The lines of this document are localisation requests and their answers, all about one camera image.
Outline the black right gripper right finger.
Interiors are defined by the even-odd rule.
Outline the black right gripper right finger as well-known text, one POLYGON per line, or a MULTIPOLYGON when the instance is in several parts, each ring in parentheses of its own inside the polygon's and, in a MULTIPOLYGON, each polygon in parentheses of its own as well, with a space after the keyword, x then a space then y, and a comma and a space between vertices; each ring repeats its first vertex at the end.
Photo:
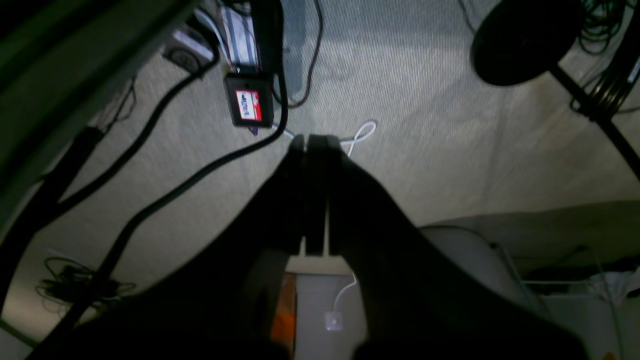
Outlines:
POLYGON ((310 135, 329 251, 354 271, 368 339, 355 360, 583 360, 570 331, 489 289, 414 226, 334 136, 310 135))

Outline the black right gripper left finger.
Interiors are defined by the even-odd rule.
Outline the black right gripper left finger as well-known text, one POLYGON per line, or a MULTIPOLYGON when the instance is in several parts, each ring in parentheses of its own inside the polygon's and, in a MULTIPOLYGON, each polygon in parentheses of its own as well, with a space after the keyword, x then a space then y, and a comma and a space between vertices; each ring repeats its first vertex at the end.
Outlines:
POLYGON ((217 238, 144 292, 158 315, 145 360, 288 360, 271 340, 285 267, 300 249, 301 163, 295 139, 276 170, 217 238))

